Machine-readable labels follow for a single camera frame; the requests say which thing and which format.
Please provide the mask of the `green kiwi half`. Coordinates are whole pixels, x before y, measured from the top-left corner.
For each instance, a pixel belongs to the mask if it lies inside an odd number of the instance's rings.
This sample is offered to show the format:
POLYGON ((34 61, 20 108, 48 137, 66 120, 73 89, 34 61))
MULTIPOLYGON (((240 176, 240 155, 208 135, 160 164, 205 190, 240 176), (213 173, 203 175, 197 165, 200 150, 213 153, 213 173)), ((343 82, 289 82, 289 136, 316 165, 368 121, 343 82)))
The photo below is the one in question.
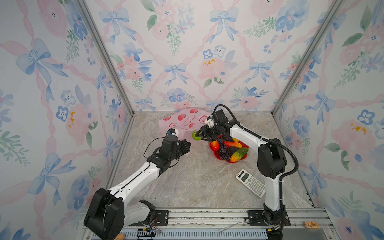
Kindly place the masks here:
POLYGON ((198 132, 197 132, 197 131, 193 131, 193 133, 192 133, 192 137, 193 137, 193 140, 195 140, 195 141, 200 141, 200 140, 202 140, 202 137, 200 137, 200 136, 198 135, 198 132))

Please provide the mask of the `pink plastic bag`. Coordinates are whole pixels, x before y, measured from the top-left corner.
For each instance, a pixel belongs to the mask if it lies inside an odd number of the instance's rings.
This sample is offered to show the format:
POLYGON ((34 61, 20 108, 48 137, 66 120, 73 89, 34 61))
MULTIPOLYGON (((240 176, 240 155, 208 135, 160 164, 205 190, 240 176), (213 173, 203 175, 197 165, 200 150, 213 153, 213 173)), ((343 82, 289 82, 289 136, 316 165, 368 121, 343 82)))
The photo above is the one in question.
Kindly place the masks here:
POLYGON ((184 109, 171 116, 159 120, 160 133, 165 135, 167 130, 175 129, 179 131, 179 139, 186 139, 194 142, 193 131, 198 131, 211 113, 200 109, 184 109))

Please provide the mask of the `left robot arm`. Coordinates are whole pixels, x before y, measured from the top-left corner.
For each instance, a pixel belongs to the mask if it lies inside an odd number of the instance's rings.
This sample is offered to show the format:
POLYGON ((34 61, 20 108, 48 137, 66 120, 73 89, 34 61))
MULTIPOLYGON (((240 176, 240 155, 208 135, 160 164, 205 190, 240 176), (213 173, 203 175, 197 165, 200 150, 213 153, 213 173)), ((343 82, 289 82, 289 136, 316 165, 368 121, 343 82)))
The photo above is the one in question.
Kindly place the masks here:
POLYGON ((92 198, 84 219, 84 226, 102 240, 115 239, 121 230, 132 224, 150 226, 155 219, 156 207, 146 200, 134 205, 130 201, 150 182, 173 167, 172 161, 190 152, 191 143, 179 140, 174 134, 162 139, 146 162, 130 177, 106 190, 100 188, 92 198))

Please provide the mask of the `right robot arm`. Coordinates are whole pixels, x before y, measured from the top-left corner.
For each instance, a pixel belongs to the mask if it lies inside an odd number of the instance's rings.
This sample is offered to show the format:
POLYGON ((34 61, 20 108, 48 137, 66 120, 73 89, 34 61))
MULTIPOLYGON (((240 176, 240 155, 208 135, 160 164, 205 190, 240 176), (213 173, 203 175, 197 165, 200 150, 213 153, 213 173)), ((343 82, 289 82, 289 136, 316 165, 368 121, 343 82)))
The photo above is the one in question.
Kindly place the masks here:
POLYGON ((264 176, 266 198, 264 203, 264 220, 270 226, 284 225, 284 204, 282 192, 282 175, 287 159, 278 139, 268 139, 244 127, 237 119, 228 120, 222 110, 213 112, 205 120, 200 130, 193 134, 196 138, 214 142, 218 140, 237 139, 257 152, 257 168, 264 176))

